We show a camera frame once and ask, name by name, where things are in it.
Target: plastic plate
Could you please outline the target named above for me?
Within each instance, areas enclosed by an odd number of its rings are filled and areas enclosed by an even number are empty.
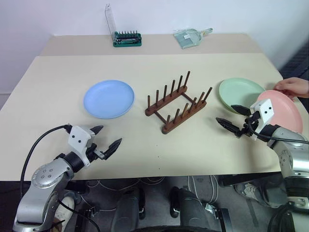
[[[256,102],[258,96],[265,89],[257,83],[244,78],[230,78],[219,86],[219,96],[224,105],[236,112],[231,105],[242,105],[247,108]]]
[[[291,101],[283,93],[275,90],[267,90],[260,94],[258,100],[270,99],[275,115],[271,119],[271,125],[279,125],[291,131],[303,132],[303,121],[301,115]]]
[[[110,119],[119,117],[132,107],[133,89],[125,82],[102,81],[92,86],[84,96],[84,107],[94,117]]]

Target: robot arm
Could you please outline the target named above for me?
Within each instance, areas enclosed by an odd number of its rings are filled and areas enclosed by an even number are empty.
[[[224,128],[237,137],[243,134],[267,142],[267,146],[276,152],[279,158],[281,173],[284,179],[288,204],[293,212],[295,231],[308,220],[309,212],[309,143],[301,134],[278,125],[270,125],[274,115],[270,99],[257,101],[250,109],[232,105],[234,110],[245,115],[242,130],[231,122],[216,118]]]
[[[58,199],[63,198],[63,190],[83,167],[89,167],[97,158],[106,160],[118,148],[121,139],[113,142],[106,152],[97,151],[93,143],[95,135],[103,126],[88,129],[73,126],[70,130],[69,145],[72,152],[60,154],[51,163],[38,168],[31,178],[31,185],[19,203],[13,231],[42,232],[52,226]]]

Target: green tool holder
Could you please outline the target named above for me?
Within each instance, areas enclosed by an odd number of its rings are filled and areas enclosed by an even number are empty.
[[[141,34],[136,32],[114,32],[113,36],[114,47],[137,47],[141,46]]]

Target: beige tabletop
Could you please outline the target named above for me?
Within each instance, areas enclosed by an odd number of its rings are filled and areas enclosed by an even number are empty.
[[[88,169],[79,171],[75,179],[280,170],[277,155],[265,143],[246,136],[238,139],[215,120],[223,117],[240,127],[244,122],[243,116],[228,111],[221,104],[217,90],[222,80],[243,77],[270,89],[282,79],[258,49],[241,53],[66,56],[69,53],[36,57],[0,111],[1,180],[18,180],[35,140],[50,128],[66,123],[89,127],[104,125],[94,141],[102,150],[114,140],[123,138],[118,150],[107,161],[94,161]],[[188,70],[191,71],[187,84],[189,96],[198,97],[210,86],[213,92],[204,109],[164,135],[160,119],[144,113],[147,95],[150,94],[153,101],[157,89],[163,92],[164,85],[170,88],[172,80],[178,80]],[[92,85],[107,79],[127,82],[134,89],[135,102],[125,115],[104,120],[87,113],[83,97]],[[182,111],[186,102],[180,97],[160,110],[160,114],[164,118],[168,114],[174,116],[176,109]],[[303,134],[309,137],[308,114],[299,101],[295,104],[303,118]],[[70,152],[67,139],[64,131],[45,137],[30,159],[26,179],[29,180],[40,165],[60,153]]]
[[[197,47],[181,49],[173,35],[143,35],[140,47],[113,47],[108,35],[54,36],[41,56],[75,55],[163,55],[261,53],[259,46],[246,34],[210,34]]]

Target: human hand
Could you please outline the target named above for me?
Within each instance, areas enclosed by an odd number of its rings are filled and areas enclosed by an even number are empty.
[[[274,90],[279,91],[291,100],[294,97],[309,98],[309,81],[297,77],[291,77],[279,81]]]

